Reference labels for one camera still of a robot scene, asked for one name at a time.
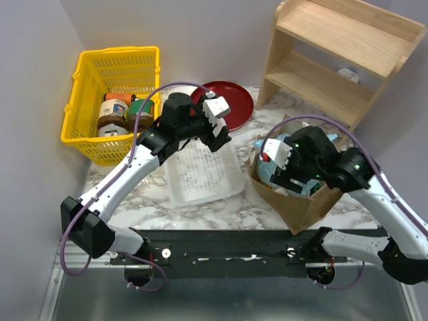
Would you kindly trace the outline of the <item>light blue plastic grocery bag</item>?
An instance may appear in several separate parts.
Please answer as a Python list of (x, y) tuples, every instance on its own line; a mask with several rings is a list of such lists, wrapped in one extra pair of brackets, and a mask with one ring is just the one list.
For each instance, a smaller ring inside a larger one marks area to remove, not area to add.
[[(274, 139), (284, 141), (285, 137), (288, 137), (288, 136), (290, 136), (290, 134), (283, 133), (283, 134), (277, 135)], [(338, 135), (327, 134), (327, 137), (329, 138), (330, 141), (334, 141), (338, 138)], [(263, 142), (262, 139), (260, 139), (253, 144), (253, 147), (255, 148), (256, 151), (260, 150), (262, 142)], [(300, 190), (298, 192), (294, 192), (292, 190), (282, 188), (279, 185), (276, 185), (270, 182), (271, 176), (273, 175), (276, 167), (277, 166), (273, 161), (270, 161), (269, 163), (267, 163), (262, 160), (259, 160), (257, 163), (257, 175), (259, 179), (263, 182), (263, 184), (265, 184), (266, 186), (268, 186), (270, 189), (272, 189), (277, 193), (280, 193), (283, 195), (291, 195), (294, 197), (308, 197), (314, 194), (322, 186), (319, 181), (311, 179), (307, 183), (300, 183), (298, 181), (293, 181), (293, 183), (297, 184), (297, 186), (300, 187)]]

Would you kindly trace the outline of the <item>brown paper bag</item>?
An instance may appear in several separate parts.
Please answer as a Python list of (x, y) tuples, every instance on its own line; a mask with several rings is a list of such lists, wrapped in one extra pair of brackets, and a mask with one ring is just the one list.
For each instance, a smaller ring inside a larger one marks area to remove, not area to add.
[(293, 235), (309, 229), (321, 221), (342, 198), (338, 189), (329, 189), (321, 184), (313, 195), (293, 196), (290, 192), (277, 192), (262, 179), (260, 165), (265, 162), (259, 159), (259, 147), (249, 156), (248, 175), (256, 193), (279, 214)]

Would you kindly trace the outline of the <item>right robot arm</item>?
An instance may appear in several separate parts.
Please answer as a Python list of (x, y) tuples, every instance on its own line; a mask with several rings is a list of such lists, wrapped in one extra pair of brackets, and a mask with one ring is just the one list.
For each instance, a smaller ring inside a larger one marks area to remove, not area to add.
[(321, 227), (304, 247), (312, 260), (349, 257), (377, 265), (404, 284), (427, 281), (427, 224), (360, 149), (339, 151), (321, 128), (307, 126), (283, 140), (265, 140), (260, 154), (276, 164), (273, 184), (298, 192), (300, 183), (323, 181), (358, 201), (387, 232), (369, 237)]

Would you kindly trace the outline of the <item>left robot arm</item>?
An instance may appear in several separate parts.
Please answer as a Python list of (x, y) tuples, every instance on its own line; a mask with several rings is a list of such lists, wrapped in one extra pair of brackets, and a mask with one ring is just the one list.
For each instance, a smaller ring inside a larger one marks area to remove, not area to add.
[(64, 237), (91, 258), (108, 251), (122, 252), (134, 264), (148, 256), (144, 237), (131, 228), (108, 222), (124, 198), (151, 172), (192, 139), (211, 152), (231, 141), (223, 117), (230, 107), (221, 96), (208, 92), (197, 103), (184, 93), (169, 95), (161, 115), (136, 139), (136, 146), (97, 186), (79, 199), (65, 198), (61, 205)]

